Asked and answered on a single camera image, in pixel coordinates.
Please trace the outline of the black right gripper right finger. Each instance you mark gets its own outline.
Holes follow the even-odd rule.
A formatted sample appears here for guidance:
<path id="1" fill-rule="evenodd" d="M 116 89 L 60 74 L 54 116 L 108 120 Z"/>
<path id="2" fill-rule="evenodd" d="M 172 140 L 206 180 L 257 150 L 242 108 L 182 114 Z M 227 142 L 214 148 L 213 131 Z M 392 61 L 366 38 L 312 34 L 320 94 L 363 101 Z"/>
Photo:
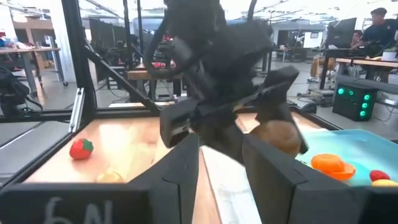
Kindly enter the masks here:
<path id="1" fill-rule="evenodd" d="M 350 187 L 248 134 L 242 150 L 264 224 L 398 224 L 398 187 Z"/>

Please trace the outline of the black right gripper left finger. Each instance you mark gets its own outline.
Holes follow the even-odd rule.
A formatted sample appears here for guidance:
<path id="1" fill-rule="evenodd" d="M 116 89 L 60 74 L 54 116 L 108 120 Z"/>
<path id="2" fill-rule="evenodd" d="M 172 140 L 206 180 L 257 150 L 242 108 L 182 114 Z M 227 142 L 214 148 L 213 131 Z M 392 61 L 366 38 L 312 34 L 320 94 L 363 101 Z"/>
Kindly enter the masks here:
<path id="1" fill-rule="evenodd" d="M 199 146 L 189 134 L 126 184 L 12 185 L 0 224 L 192 224 Z"/>

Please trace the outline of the brown toy kiwi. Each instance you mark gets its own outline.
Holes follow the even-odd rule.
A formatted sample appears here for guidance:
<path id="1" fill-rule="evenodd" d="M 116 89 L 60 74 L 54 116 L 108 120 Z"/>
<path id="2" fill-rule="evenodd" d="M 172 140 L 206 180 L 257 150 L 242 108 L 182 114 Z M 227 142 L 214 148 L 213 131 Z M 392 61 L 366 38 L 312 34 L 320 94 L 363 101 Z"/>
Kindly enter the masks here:
<path id="1" fill-rule="evenodd" d="M 298 129 L 294 124 L 287 121 L 270 120 L 261 123 L 250 134 L 292 157 L 299 154 L 302 145 Z"/>

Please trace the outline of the orange-red toy tomato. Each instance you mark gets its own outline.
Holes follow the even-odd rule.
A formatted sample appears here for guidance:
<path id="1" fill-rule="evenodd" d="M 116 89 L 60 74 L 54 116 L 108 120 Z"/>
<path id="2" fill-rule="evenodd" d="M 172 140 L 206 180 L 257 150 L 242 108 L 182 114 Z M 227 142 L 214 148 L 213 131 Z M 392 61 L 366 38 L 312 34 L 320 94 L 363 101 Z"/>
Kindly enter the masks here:
<path id="1" fill-rule="evenodd" d="M 355 166 L 336 154 L 317 154 L 312 157 L 311 166 L 336 180 L 348 180 L 356 173 Z"/>

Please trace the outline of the small red toy berry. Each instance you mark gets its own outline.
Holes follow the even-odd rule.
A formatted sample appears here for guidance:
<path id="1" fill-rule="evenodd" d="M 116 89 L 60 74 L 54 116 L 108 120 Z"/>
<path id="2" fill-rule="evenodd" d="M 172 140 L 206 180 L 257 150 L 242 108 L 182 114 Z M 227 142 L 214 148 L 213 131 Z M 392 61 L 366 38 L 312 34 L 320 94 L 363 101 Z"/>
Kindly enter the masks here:
<path id="1" fill-rule="evenodd" d="M 377 180 L 389 180 L 390 177 L 387 175 L 385 172 L 381 170 L 372 170 L 369 173 L 369 178 L 371 179 L 372 182 L 377 181 Z"/>

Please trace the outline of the yellow toy lemon green leaf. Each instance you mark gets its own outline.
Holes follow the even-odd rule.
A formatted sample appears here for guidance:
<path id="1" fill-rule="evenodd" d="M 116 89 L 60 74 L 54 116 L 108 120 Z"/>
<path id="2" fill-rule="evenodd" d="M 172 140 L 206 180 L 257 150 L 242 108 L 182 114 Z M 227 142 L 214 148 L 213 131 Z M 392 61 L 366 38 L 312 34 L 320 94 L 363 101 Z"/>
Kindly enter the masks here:
<path id="1" fill-rule="evenodd" d="M 389 179 L 379 179 L 372 182 L 373 187 L 398 187 L 398 182 Z"/>

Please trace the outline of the black rounded knob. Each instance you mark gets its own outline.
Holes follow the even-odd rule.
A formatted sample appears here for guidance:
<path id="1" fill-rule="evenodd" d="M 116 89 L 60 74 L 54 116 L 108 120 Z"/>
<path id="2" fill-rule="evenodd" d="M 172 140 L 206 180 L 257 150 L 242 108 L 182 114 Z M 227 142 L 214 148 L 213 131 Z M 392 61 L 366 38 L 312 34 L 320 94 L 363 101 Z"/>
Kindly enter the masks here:
<path id="1" fill-rule="evenodd" d="M 316 114 L 317 105 L 315 103 L 306 103 L 300 107 L 299 111 L 301 114 Z"/>

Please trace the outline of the tan toy potato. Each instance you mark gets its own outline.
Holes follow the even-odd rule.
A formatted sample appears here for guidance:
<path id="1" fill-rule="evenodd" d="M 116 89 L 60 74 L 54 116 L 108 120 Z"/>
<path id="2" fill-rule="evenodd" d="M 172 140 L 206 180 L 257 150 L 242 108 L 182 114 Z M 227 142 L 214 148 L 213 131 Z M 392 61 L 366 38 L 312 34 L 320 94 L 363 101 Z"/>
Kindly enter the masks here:
<path id="1" fill-rule="evenodd" d="M 124 179 L 118 172 L 110 169 L 98 175 L 96 178 L 96 182 L 105 183 L 105 184 L 115 184 L 115 183 L 124 183 Z"/>

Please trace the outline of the squat red toy strawberry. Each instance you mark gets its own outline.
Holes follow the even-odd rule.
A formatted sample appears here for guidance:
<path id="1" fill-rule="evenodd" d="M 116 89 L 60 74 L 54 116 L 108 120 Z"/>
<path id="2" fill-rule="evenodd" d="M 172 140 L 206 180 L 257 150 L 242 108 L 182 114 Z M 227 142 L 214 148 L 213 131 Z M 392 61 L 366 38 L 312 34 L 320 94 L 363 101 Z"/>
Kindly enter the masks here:
<path id="1" fill-rule="evenodd" d="M 74 160 L 85 160 L 91 156 L 93 149 L 93 143 L 82 138 L 73 142 L 69 150 L 69 155 Z"/>

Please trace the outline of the teal translucent plastic container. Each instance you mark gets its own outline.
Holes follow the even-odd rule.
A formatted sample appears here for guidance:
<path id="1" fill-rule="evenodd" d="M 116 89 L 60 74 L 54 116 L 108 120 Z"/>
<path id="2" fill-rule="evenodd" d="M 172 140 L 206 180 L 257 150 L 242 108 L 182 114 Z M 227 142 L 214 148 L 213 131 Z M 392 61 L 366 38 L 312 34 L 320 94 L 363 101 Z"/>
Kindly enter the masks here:
<path id="1" fill-rule="evenodd" d="M 371 185 L 372 170 L 385 172 L 398 182 L 398 144 L 363 130 L 317 131 L 303 134 L 308 151 L 297 160 L 310 165 L 313 156 L 336 154 L 356 168 L 346 180 L 350 186 Z"/>

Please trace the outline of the black computer monitor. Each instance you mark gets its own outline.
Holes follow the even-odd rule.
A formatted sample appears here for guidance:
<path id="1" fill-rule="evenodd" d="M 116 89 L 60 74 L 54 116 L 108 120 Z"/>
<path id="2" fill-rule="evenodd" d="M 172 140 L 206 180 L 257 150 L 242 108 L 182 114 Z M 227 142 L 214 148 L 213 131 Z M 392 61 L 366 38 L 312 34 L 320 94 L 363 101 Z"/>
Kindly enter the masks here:
<path id="1" fill-rule="evenodd" d="M 348 49 L 351 47 L 351 41 L 354 35 L 356 18 L 343 19 L 331 22 L 328 25 L 326 46 L 334 45 L 339 49 Z"/>

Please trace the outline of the wooden office table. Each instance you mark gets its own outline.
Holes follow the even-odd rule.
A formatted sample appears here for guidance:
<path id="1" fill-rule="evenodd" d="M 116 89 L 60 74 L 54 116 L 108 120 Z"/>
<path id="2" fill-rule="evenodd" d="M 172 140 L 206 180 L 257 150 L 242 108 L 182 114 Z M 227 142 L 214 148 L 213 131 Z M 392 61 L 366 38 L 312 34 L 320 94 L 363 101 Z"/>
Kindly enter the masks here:
<path id="1" fill-rule="evenodd" d="M 378 61 L 378 60 L 371 60 L 371 59 L 353 59 L 353 58 L 337 58 L 337 63 L 347 63 L 353 65 L 370 65 L 370 66 L 378 66 L 378 67 L 391 67 L 391 68 L 398 68 L 398 61 Z M 376 82 L 367 79 L 360 79 L 356 77 L 343 77 L 343 78 L 336 78 L 340 82 L 351 82 L 357 83 L 364 86 L 369 86 L 371 88 L 376 88 L 378 90 L 395 93 L 398 94 L 398 85 L 393 85 L 389 83 L 383 82 Z"/>

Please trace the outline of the person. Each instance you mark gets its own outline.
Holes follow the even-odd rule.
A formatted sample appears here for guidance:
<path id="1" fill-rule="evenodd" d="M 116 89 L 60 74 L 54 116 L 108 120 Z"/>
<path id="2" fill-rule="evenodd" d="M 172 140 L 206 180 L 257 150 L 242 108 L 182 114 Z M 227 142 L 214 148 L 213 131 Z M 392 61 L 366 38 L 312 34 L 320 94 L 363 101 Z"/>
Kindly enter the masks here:
<path id="1" fill-rule="evenodd" d="M 351 41 L 351 48 L 356 49 L 361 45 L 361 38 L 362 38 L 363 32 L 361 30 L 354 30 L 353 33 L 353 38 Z"/>
<path id="2" fill-rule="evenodd" d="M 386 19 L 386 13 L 387 10 L 384 7 L 371 11 L 373 23 L 361 37 L 361 43 L 368 48 L 372 56 L 379 55 L 383 50 L 396 45 L 398 19 Z"/>

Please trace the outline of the large black panel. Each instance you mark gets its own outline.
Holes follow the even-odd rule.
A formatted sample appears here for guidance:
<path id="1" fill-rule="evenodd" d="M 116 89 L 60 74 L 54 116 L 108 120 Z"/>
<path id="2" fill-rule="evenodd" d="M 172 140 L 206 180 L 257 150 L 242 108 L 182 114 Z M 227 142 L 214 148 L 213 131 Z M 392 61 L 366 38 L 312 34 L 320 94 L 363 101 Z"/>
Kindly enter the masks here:
<path id="1" fill-rule="evenodd" d="M 102 57 L 109 57 L 125 48 L 126 31 L 124 27 L 89 19 L 90 44 Z"/>

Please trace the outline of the long wooden workbench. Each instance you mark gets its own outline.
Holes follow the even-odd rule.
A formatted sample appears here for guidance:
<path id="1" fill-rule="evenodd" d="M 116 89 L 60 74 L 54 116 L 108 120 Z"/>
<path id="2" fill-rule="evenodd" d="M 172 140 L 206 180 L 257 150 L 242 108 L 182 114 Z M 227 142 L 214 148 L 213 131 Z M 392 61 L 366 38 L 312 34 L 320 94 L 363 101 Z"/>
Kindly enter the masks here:
<path id="1" fill-rule="evenodd" d="M 51 47 L 44 47 L 44 48 L 28 48 L 28 49 L 14 49 L 14 48 L 0 48 L 0 55 L 2 54 L 12 54 L 17 53 L 20 54 L 22 57 L 22 62 L 24 66 L 25 76 L 29 85 L 30 95 L 35 98 L 37 97 L 37 86 L 35 82 L 35 77 L 33 74 L 33 68 L 30 64 L 30 54 L 37 53 L 37 52 L 52 52 L 53 59 L 55 63 L 56 73 L 58 75 L 59 81 L 64 85 L 68 86 L 68 82 L 65 80 L 62 70 L 62 64 L 60 61 L 60 49 L 59 48 L 51 48 Z"/>

